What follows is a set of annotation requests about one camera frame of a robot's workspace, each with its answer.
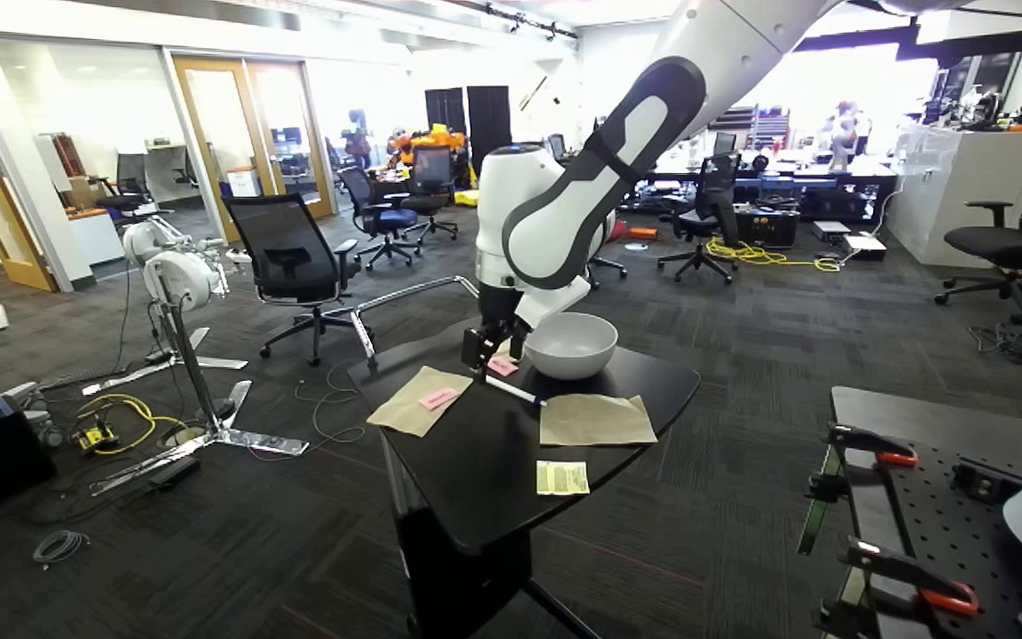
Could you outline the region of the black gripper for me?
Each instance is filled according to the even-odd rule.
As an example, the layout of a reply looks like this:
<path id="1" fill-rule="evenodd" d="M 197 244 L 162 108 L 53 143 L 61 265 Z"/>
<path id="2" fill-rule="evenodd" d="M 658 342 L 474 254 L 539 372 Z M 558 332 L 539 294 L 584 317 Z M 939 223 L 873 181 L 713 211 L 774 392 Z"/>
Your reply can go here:
<path id="1" fill-rule="evenodd" d="M 501 343 L 520 351 L 526 319 L 516 317 L 516 292 L 507 288 L 477 288 L 477 321 L 462 337 L 462 363 L 477 369 Z"/>

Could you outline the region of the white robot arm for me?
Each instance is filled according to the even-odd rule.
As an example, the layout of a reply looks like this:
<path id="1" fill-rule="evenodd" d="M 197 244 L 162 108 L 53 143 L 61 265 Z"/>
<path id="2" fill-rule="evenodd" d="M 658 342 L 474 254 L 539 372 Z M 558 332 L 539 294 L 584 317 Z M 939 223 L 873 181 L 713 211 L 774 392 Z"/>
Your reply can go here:
<path id="1" fill-rule="evenodd" d="M 558 162 L 516 143 L 483 156 L 474 284 L 477 321 L 462 363 L 483 369 L 554 311 L 589 294 L 584 261 L 629 184 L 758 86 L 841 0 L 682 0 L 629 91 Z"/>

